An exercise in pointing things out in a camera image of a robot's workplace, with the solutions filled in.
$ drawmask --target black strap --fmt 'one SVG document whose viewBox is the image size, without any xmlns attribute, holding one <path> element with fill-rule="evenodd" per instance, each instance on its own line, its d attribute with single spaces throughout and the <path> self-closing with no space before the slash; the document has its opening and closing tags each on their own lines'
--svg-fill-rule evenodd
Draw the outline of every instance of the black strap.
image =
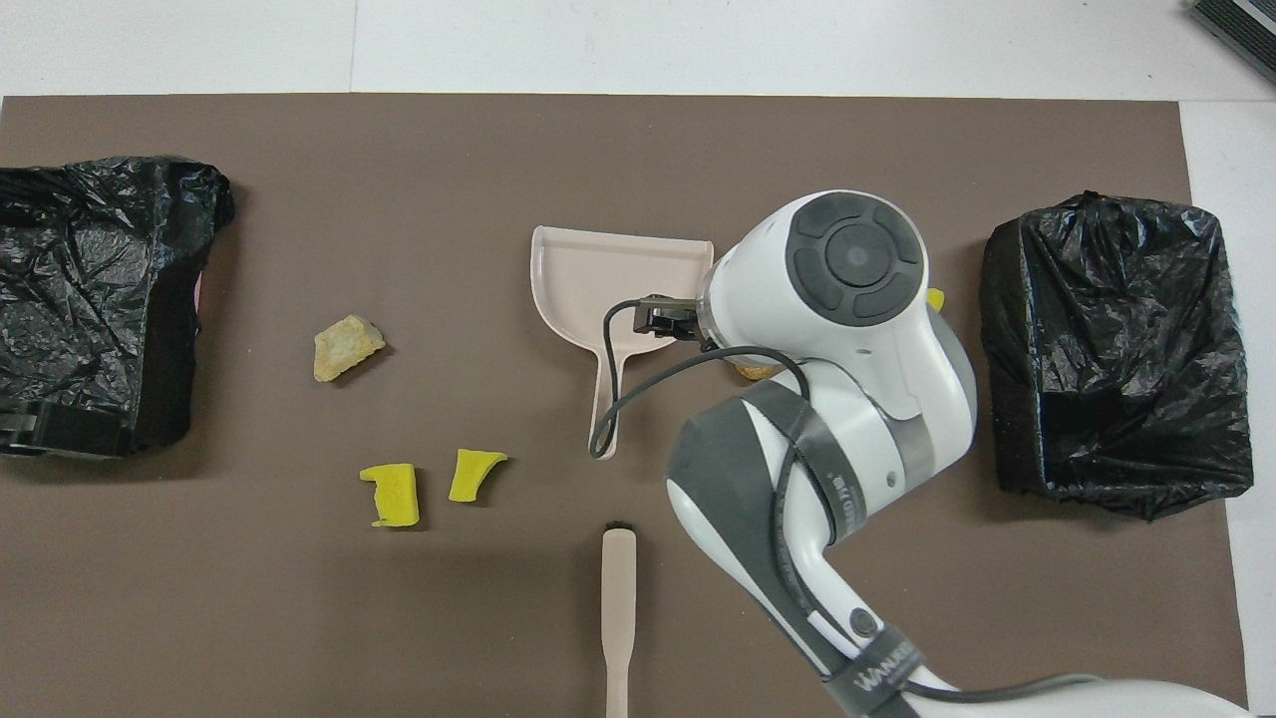
<svg viewBox="0 0 1276 718">
<path fill-rule="evenodd" d="M 864 490 L 828 425 L 810 404 L 776 383 L 759 383 L 741 399 L 771 422 L 798 453 L 814 486 L 824 499 L 824 513 L 833 527 L 829 545 L 859 529 L 868 513 Z"/>
<path fill-rule="evenodd" d="M 925 661 L 900 629 L 886 626 L 864 653 L 824 681 L 824 689 L 855 718 L 917 718 L 902 691 Z"/>
</svg>

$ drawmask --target yellow object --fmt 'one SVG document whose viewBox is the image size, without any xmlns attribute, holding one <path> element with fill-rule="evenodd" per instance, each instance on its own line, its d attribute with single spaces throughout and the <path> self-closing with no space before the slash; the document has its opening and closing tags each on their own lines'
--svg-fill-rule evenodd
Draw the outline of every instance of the yellow object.
<svg viewBox="0 0 1276 718">
<path fill-rule="evenodd" d="M 740 376 L 749 380 L 750 383 L 769 380 L 771 375 L 776 374 L 775 367 L 744 367 L 740 365 L 735 366 L 735 371 L 740 372 Z"/>
<path fill-rule="evenodd" d="M 478 485 L 487 478 L 491 468 L 509 459 L 499 451 L 457 450 L 457 473 L 452 477 L 452 491 L 448 499 L 468 502 L 478 499 Z"/>
<path fill-rule="evenodd" d="M 926 289 L 926 304 L 930 304 L 930 307 L 934 309 L 935 311 L 943 310 L 943 307 L 944 307 L 944 292 L 940 291 L 940 289 L 938 289 L 938 288 L 935 288 L 935 287 L 928 288 Z"/>
<path fill-rule="evenodd" d="M 385 464 L 359 473 L 365 482 L 376 483 L 376 514 L 380 522 L 374 527 L 412 527 L 421 520 L 416 505 L 416 472 L 411 464 Z"/>
</svg>

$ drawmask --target brown surface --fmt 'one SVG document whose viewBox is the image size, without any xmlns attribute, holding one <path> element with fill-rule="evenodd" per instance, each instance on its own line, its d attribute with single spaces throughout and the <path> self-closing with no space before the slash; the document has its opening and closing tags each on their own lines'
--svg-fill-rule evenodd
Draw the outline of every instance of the brown surface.
<svg viewBox="0 0 1276 718">
<path fill-rule="evenodd" d="M 1188 200 L 1169 103 L 569 96 L 6 98 L 5 165 L 182 153 L 235 182 L 204 279 L 194 429 L 128 462 L 0 465 L 5 715 L 597 715 L 602 527 L 639 537 L 633 714 L 836 715 L 669 510 L 704 367 L 584 454 L 593 357 L 532 305 L 537 223 L 727 249 L 808 191 L 903 207 L 977 349 L 980 251 L 1082 189 Z M 336 385 L 311 335 L 385 332 Z M 629 386 L 688 347 L 635 358 Z M 476 506 L 457 448 L 500 450 Z M 359 471 L 420 469 L 424 531 Z M 1222 505 L 1154 525 L 995 488 L 976 450 L 832 551 L 942 676 L 1165 678 L 1244 700 Z"/>
</svg>

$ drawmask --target sponge piece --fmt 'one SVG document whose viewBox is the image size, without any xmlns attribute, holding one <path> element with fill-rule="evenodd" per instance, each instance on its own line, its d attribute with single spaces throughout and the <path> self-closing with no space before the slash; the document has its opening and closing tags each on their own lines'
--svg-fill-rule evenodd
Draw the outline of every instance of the sponge piece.
<svg viewBox="0 0 1276 718">
<path fill-rule="evenodd" d="M 411 527 L 421 520 L 416 505 L 416 472 L 411 464 L 385 464 L 371 467 L 359 473 L 365 482 L 376 483 L 376 502 L 379 522 L 374 527 Z"/>
<path fill-rule="evenodd" d="M 471 451 L 468 449 L 457 450 L 457 473 L 452 477 L 452 491 L 448 499 L 452 501 L 473 501 L 478 497 L 478 485 L 487 478 L 491 468 L 509 459 L 499 451 Z"/>
<path fill-rule="evenodd" d="M 367 319 L 351 314 L 315 334 L 315 381 L 330 383 L 385 346 Z"/>
</svg>

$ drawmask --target trash bag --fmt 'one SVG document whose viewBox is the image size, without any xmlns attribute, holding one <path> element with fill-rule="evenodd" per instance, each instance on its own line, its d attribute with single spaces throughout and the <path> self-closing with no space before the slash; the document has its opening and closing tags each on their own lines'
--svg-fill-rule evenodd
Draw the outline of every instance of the trash bag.
<svg viewBox="0 0 1276 718">
<path fill-rule="evenodd" d="M 1253 486 L 1219 219 L 1086 191 L 993 232 L 981 338 L 1000 487 L 1154 520 Z"/>
<path fill-rule="evenodd" d="M 185 436 L 197 282 L 234 216 L 230 181 L 189 159 L 0 168 L 0 454 Z"/>
</svg>

